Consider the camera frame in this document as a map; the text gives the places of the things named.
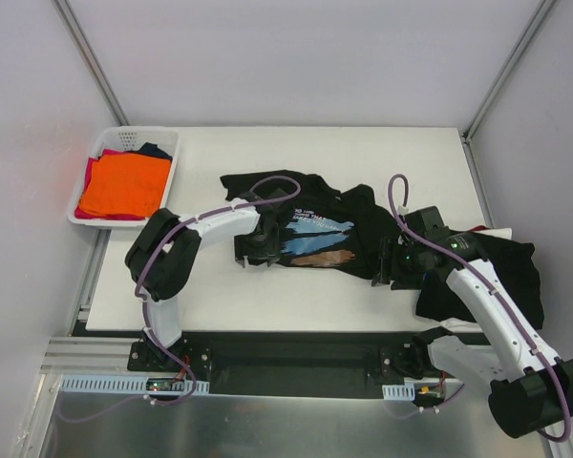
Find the black t shirt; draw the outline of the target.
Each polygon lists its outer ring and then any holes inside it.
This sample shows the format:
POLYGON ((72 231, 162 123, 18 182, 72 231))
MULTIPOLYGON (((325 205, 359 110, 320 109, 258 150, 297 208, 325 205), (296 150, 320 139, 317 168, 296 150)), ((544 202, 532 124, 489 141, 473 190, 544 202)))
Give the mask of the black t shirt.
MULTIPOLYGON (((541 302, 541 277, 532 257, 533 243, 520 243, 510 239, 473 232, 482 249, 487 253, 500 282, 536 330, 544 324, 541 302)), ((437 322, 459 320, 476 323, 462 300, 436 276, 426 276, 415 305, 415 315, 437 322)))
POLYGON ((228 200, 247 191, 273 198, 295 190, 287 177, 297 181, 301 191, 278 204, 277 263, 284 267, 336 269, 371 279, 381 240, 397 238, 400 229, 390 212, 376 204, 369 185, 340 191, 319 175, 289 170, 223 175, 220 181, 228 200))

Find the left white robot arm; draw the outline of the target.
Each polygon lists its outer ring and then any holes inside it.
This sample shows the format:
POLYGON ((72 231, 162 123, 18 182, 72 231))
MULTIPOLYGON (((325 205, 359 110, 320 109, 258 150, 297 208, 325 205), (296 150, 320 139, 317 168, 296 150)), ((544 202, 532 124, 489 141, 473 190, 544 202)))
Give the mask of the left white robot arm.
POLYGON ((189 369, 193 351, 183 337, 178 294, 197 255, 230 239, 240 266, 276 263, 280 207, 300 192, 295 179, 271 176, 219 208, 189 217, 160 208, 148 219, 125 256, 143 316, 142 337, 131 347, 130 371, 189 369))

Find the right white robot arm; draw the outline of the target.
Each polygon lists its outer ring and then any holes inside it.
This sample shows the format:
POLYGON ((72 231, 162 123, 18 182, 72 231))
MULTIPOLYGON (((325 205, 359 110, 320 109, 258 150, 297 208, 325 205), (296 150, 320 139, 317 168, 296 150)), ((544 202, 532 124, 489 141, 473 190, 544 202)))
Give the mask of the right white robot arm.
POLYGON ((566 442, 572 432, 573 359, 563 359, 526 320, 473 234, 452 233, 434 206, 412 213, 399 206, 392 213, 401 232, 397 239, 383 239, 373 283, 412 289, 423 278, 437 278, 464 303, 497 357, 478 355, 438 326, 415 335, 395 355, 393 367, 412 378, 440 370, 478 388, 512 438, 538 432, 551 442, 566 442))

